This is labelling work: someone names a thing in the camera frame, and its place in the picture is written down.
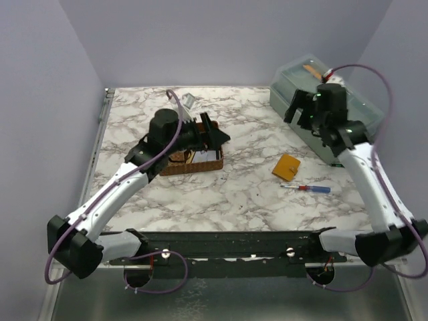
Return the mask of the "yellow leather card holder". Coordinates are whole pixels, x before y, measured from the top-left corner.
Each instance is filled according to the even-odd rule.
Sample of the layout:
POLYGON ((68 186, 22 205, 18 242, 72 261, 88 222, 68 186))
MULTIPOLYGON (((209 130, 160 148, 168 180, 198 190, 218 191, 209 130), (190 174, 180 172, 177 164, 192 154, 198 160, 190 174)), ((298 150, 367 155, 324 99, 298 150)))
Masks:
POLYGON ((284 181, 290 182, 298 173, 300 161, 288 154, 283 154, 274 169, 272 174, 284 181))

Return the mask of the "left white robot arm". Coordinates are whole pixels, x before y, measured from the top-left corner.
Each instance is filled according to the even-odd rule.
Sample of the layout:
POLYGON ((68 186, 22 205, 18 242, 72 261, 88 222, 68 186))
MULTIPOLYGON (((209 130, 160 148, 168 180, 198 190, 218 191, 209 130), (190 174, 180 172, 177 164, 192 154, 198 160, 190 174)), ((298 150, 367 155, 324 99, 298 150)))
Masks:
POLYGON ((106 185, 66 217, 56 215, 49 220, 46 275, 53 260, 84 279, 106 261, 127 257, 140 264, 147 259, 147 240, 139 232, 127 229, 103 235, 102 231, 129 198, 167 167, 173 153, 218 150, 230 140, 207 113, 200 117, 202 123, 197 124, 194 120, 184 121, 182 112, 167 108, 156 111, 148 133, 131 148, 106 185))

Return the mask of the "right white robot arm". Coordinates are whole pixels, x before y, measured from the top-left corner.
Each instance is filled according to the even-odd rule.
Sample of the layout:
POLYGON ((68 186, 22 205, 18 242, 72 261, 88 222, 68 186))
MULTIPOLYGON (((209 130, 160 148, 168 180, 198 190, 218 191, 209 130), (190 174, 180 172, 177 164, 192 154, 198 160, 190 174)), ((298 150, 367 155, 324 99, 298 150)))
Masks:
POLYGON ((410 254, 427 236, 427 222, 417 220, 399 199, 373 150, 366 126, 348 119, 347 93, 340 84, 324 83, 316 92, 296 90, 284 120, 296 111, 297 125, 309 130, 332 151, 365 204, 371 231, 329 229, 308 244, 309 257, 317 262, 342 252, 359 257, 374 267, 410 254))

